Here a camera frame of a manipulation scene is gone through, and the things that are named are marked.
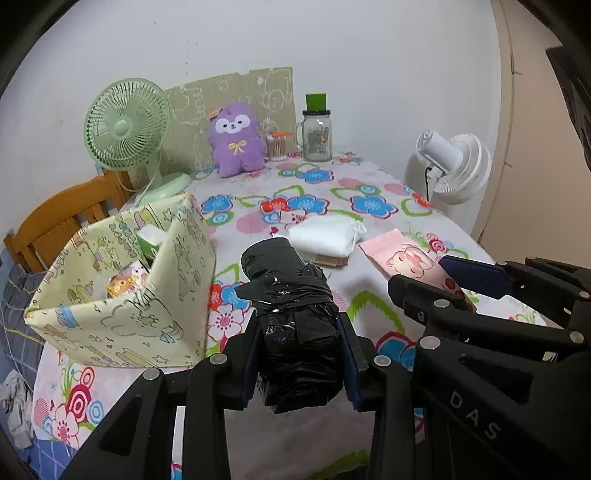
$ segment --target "cardboard backdrop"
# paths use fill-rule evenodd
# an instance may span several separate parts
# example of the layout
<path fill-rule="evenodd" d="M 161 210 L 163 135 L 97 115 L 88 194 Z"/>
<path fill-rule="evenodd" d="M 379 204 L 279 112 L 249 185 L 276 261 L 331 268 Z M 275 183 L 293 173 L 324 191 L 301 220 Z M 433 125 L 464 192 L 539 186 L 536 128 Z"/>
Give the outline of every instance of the cardboard backdrop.
<path fill-rule="evenodd" d="M 293 132 L 296 109 L 291 67 L 251 70 L 247 74 L 227 73 L 185 83 L 166 90 L 170 103 L 170 126 L 160 149 L 163 175 L 182 171 L 195 175 L 212 166 L 212 149 L 207 141 L 208 114 L 232 102 L 248 103 L 260 124 L 260 132 Z M 129 172 L 134 185 L 147 181 L 145 167 Z"/>

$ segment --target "packaged snack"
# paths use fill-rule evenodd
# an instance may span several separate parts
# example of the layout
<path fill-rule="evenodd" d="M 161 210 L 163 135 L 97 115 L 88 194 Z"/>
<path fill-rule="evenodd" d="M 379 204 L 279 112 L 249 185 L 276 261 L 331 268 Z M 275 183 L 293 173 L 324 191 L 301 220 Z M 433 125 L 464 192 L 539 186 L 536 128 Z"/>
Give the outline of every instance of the packaged snack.
<path fill-rule="evenodd" d="M 470 309 L 476 307 L 462 289 L 439 264 L 427 255 L 415 242 L 398 230 L 392 230 L 359 244 L 365 256 L 382 275 L 390 279 L 402 274 L 433 287 L 449 291 L 463 298 Z"/>
<path fill-rule="evenodd" d="M 107 283 L 107 298 L 118 297 L 130 291 L 140 291 L 148 278 L 148 271 L 139 261 L 135 261 L 111 277 Z"/>

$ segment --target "white circular fan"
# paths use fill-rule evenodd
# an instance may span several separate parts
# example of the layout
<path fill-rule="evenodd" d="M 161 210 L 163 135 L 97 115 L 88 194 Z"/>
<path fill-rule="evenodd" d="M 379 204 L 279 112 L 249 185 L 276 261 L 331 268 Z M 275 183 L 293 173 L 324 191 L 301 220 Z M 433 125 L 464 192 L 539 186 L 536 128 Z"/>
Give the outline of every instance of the white circular fan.
<path fill-rule="evenodd" d="M 428 193 L 437 193 L 450 205 L 467 202 L 491 175 L 491 154 L 475 135 L 460 134 L 448 141 L 425 130 L 417 140 L 417 150 L 431 162 Z"/>

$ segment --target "green desk fan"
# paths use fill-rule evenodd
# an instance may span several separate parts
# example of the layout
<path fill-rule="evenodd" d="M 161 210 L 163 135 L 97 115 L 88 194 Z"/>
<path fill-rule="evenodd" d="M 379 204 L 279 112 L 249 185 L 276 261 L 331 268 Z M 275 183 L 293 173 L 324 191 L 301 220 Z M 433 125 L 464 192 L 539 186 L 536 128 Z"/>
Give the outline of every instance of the green desk fan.
<path fill-rule="evenodd" d="M 150 182 L 140 205 L 175 195 L 191 177 L 173 173 L 164 178 L 156 158 L 170 120 L 165 93 L 149 80 L 124 79 L 109 85 L 90 106 L 84 122 L 86 149 L 102 167 L 126 170 L 146 165 Z"/>

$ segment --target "door frame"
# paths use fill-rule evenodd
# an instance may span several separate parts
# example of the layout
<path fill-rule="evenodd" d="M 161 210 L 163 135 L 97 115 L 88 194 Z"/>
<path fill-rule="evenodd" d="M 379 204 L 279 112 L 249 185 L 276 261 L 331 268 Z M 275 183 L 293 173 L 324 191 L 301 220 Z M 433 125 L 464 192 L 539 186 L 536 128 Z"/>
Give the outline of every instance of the door frame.
<path fill-rule="evenodd" d="M 499 37 L 499 51 L 501 52 L 501 111 L 499 114 L 499 129 L 496 135 L 495 155 L 492 159 L 491 176 L 486 184 L 482 204 L 470 233 L 471 237 L 477 242 L 480 241 L 491 216 L 496 194 L 501 184 L 505 160 L 509 151 L 515 95 L 513 45 L 505 7 L 502 0 L 491 0 L 491 6 L 495 16 L 496 30 Z"/>

